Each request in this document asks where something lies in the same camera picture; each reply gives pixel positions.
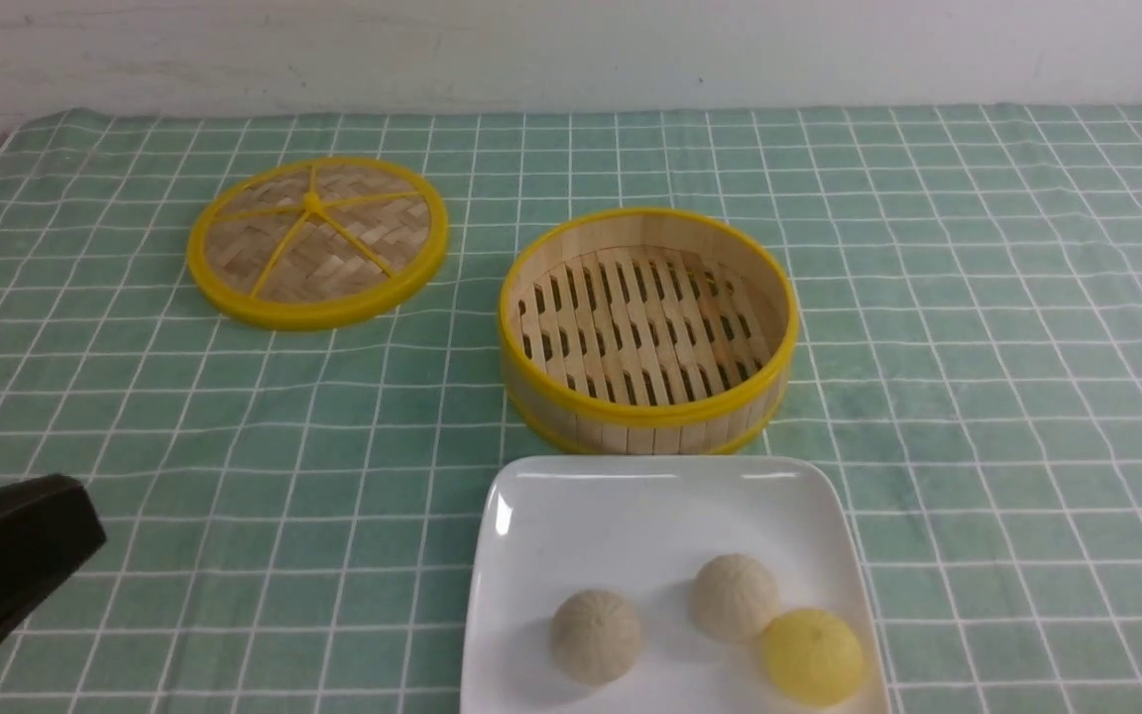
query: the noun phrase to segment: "yellow bun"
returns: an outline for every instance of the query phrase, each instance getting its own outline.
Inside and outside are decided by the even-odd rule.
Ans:
[[[867,676],[858,636],[844,620],[809,607],[773,620],[757,643],[770,681],[806,706],[833,706]]]

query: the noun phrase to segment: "white plate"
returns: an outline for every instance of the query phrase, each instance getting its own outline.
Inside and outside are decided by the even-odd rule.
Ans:
[[[533,711],[787,713],[748,648],[717,644],[686,616],[690,579],[710,557],[751,554],[785,607],[847,620],[870,674],[827,709],[887,714],[866,584],[830,482],[793,458],[522,458],[492,484],[478,535],[464,643],[463,714]],[[548,624],[572,593],[633,597],[646,644],[634,671],[590,690],[553,668]]]

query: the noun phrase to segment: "white wall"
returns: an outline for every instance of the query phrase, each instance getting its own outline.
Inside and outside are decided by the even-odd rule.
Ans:
[[[1142,0],[0,0],[0,125],[1142,102]]]

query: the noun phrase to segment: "yellow rim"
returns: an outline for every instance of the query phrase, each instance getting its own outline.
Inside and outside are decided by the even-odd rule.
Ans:
[[[778,276],[781,286],[783,286],[785,296],[787,297],[787,331],[783,334],[783,344],[774,352],[774,356],[770,358],[770,362],[765,362],[765,366],[756,375],[749,376],[748,380],[726,390],[724,393],[701,399],[698,402],[676,403],[676,406],[669,407],[650,407],[635,406],[634,403],[606,402],[603,399],[580,394],[566,385],[556,383],[556,380],[553,380],[548,375],[538,370],[534,363],[528,360],[525,354],[522,353],[520,338],[517,338],[517,335],[514,334],[514,330],[505,321],[505,306],[510,302],[508,297],[510,297],[514,281],[517,280],[517,273],[520,273],[517,267],[522,263],[525,263],[531,257],[531,254],[542,247],[542,244],[556,240],[562,232],[573,230],[585,223],[600,222],[604,218],[622,215],[662,215],[685,218],[685,220],[691,222],[707,223],[707,225],[716,226],[718,230],[723,230],[725,234],[741,241],[748,249],[751,249],[756,254],[757,258],[761,258],[762,262],[770,266],[770,270],[774,272],[774,275]],[[508,358],[508,362],[544,398],[558,403],[565,410],[577,412],[577,415],[628,426],[687,425],[738,410],[739,407],[751,402],[763,390],[773,384],[773,380],[778,378],[778,375],[790,362],[790,358],[793,358],[793,353],[796,351],[796,338],[798,337],[801,327],[799,311],[796,306],[796,292],[793,290],[793,282],[787,280],[787,273],[783,272],[783,268],[778,264],[778,260],[774,260],[773,256],[766,252],[755,240],[743,234],[742,231],[735,230],[733,226],[711,220],[711,218],[699,214],[678,211],[675,208],[617,208],[612,211],[593,214],[576,218],[573,222],[562,223],[556,230],[541,235],[536,243],[522,250],[516,262],[514,262],[514,266],[508,271],[508,275],[505,276],[505,283],[499,289],[499,307],[496,311],[496,320],[499,322],[501,348],[505,352],[505,356]]]
[[[388,173],[391,176],[400,177],[412,184],[416,194],[425,200],[426,207],[431,211],[429,234],[426,235],[425,244],[402,271],[391,274],[375,289],[367,289],[364,292],[352,295],[352,297],[340,297],[330,299],[327,303],[316,304],[284,304],[271,303],[266,299],[257,299],[250,295],[236,292],[228,288],[227,283],[218,279],[214,271],[209,270],[206,260],[206,234],[209,227],[216,222],[216,216],[223,207],[234,199],[241,191],[249,188],[258,182],[272,179],[287,173],[314,169],[320,167],[354,166],[378,169]],[[395,195],[375,195],[375,200],[392,199]],[[227,220],[231,216],[223,216],[219,220]],[[218,199],[214,200],[208,208],[200,214],[200,218],[193,223],[192,233],[187,238],[187,270],[192,272],[193,280],[200,288],[200,292],[209,299],[219,312],[226,312],[236,320],[250,322],[266,329],[280,330],[316,330],[329,329],[368,320],[389,311],[396,304],[412,297],[417,290],[425,287],[440,271],[441,264],[448,254],[448,209],[443,199],[434,186],[417,173],[409,171],[404,167],[395,166],[386,161],[376,159],[364,159],[359,157],[331,157],[321,159],[309,159],[286,166],[276,167],[271,171],[262,173],[256,177],[249,177],[232,188],[223,192]]]
[[[532,417],[526,410],[522,409],[522,404],[514,399],[514,394],[510,390],[508,390],[508,385],[505,386],[505,394],[508,396],[508,402],[513,403],[514,410],[517,411],[517,416],[522,417],[522,420],[526,424],[528,428],[533,431],[538,438],[553,443],[553,446],[558,450],[566,451],[568,454],[598,454],[598,451],[589,451],[579,443],[562,439],[561,435],[554,433],[553,430],[549,430],[547,426],[540,424],[539,419]],[[733,441],[724,443],[721,448],[713,448],[713,450],[707,454],[713,456],[735,454],[742,450],[743,447],[747,447],[748,443],[751,443],[751,440],[756,439],[757,435],[761,435],[761,432],[765,431],[765,426],[770,425],[771,418],[774,417],[774,412],[778,411],[778,407],[781,406],[781,402],[783,402],[783,394],[778,395],[773,406],[765,411],[764,417],[756,420],[755,425],[749,426],[742,434],[735,435]]]

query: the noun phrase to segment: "bamboo steamer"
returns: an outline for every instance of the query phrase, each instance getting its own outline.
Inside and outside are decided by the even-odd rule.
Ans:
[[[531,430],[584,454],[726,454],[778,410],[799,314],[742,232],[669,208],[563,223],[499,295],[505,390]]]

